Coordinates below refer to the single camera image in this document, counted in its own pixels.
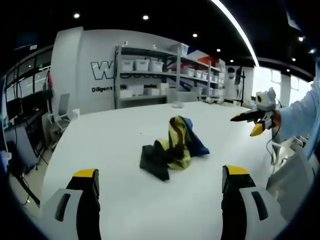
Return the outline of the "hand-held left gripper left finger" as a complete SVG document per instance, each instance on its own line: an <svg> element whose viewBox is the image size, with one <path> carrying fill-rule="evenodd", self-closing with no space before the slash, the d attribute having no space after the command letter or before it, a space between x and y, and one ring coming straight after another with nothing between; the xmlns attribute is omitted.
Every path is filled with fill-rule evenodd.
<svg viewBox="0 0 320 240"><path fill-rule="evenodd" d="M41 231L47 240L100 240L99 170L76 172L41 207Z"/></svg>

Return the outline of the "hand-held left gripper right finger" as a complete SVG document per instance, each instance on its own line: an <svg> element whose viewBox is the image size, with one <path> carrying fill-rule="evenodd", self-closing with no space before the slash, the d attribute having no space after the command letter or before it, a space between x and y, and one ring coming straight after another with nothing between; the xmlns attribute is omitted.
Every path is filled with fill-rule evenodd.
<svg viewBox="0 0 320 240"><path fill-rule="evenodd" d="M249 172L222 167L222 240L274 240L287 225L281 206Z"/></svg>

